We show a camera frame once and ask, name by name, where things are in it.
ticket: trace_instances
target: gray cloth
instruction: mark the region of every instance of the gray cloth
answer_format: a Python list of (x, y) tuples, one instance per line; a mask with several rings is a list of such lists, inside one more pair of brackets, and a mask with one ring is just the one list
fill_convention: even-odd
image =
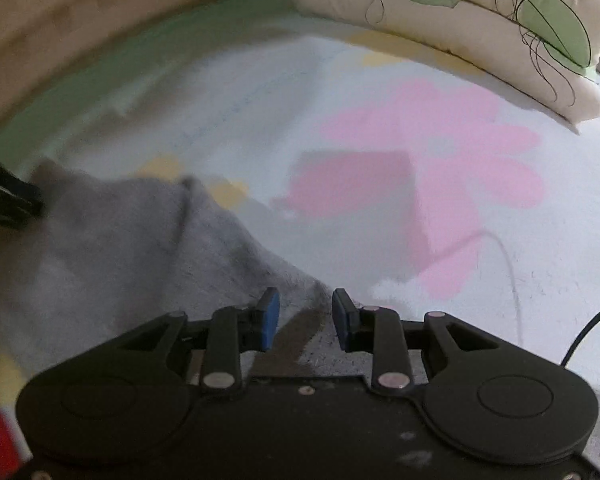
[[(264, 250), (196, 179), (101, 182), (45, 164), (33, 181), (44, 219), (0, 230), (0, 332), (28, 374), (160, 314), (208, 319), (268, 286), (280, 329), (253, 373), (368, 374), (369, 356), (340, 351), (327, 286)], [(586, 455), (600, 466), (600, 419)]]

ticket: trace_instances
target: metal pin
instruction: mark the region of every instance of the metal pin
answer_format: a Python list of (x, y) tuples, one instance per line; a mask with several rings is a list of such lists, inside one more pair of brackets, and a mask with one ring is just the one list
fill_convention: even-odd
[(34, 471), (31, 474), (31, 480), (52, 480), (52, 478), (46, 471)]
[(409, 376), (400, 372), (386, 372), (378, 377), (378, 383), (385, 388), (401, 390), (411, 383)]
[(313, 395), (315, 393), (315, 388), (312, 386), (300, 386), (298, 388), (298, 393), (300, 395)]
[(234, 385), (235, 377), (227, 372), (211, 372), (210, 374), (205, 375), (202, 382), (209, 388), (225, 390)]

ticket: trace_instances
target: white bedsheet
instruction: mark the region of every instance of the white bedsheet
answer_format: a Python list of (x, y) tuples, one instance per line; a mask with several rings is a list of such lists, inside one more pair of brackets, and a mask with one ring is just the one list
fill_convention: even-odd
[[(288, 0), (186, 12), (58, 81), (0, 132), (21, 174), (43, 155), (198, 174), (352, 297), (554, 362), (600, 310), (600, 118), (576, 129), (458, 58)], [(600, 388), (592, 336), (573, 369)]]

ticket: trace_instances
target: screw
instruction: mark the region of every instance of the screw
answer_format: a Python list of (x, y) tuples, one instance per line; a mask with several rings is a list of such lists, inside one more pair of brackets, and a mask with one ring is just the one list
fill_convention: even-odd
[(234, 385), (235, 377), (227, 372), (212, 372), (205, 375), (205, 378), (202, 379), (202, 382), (205, 383), (205, 385), (209, 388), (225, 390)]
[(315, 389), (312, 386), (300, 386), (298, 388), (298, 393), (300, 395), (313, 395), (315, 393)]
[(400, 372), (386, 372), (378, 377), (378, 383), (385, 388), (391, 388), (392, 390), (401, 390), (405, 386), (408, 386), (411, 379)]

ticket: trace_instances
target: black object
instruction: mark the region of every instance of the black object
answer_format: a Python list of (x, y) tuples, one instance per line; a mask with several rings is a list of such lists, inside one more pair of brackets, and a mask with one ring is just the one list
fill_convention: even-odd
[(22, 229), (42, 213), (42, 194), (33, 184), (19, 180), (0, 165), (0, 225)]
[[(253, 378), (240, 352), (270, 348), (279, 298), (211, 320), (160, 317), (35, 377), (16, 415), (33, 459), (14, 480), (600, 480), (583, 457), (598, 403), (572, 372), (461, 320), (401, 321), (333, 295), (363, 378)], [(193, 349), (206, 349), (187, 384)], [(415, 384), (421, 349), (428, 384)]]
[(560, 366), (565, 367), (567, 364), (569, 364), (569, 361), (573, 357), (575, 351), (578, 349), (578, 346), (580, 346), (580, 343), (582, 343), (583, 339), (586, 338), (587, 334), (591, 332), (598, 323), (600, 323), (600, 312), (597, 313), (593, 318), (591, 318), (587, 325), (582, 330), (580, 330), (580, 333), (576, 336), (576, 339), (573, 340), (573, 343), (571, 343), (571, 346), (567, 350), (567, 353), (560, 362)]

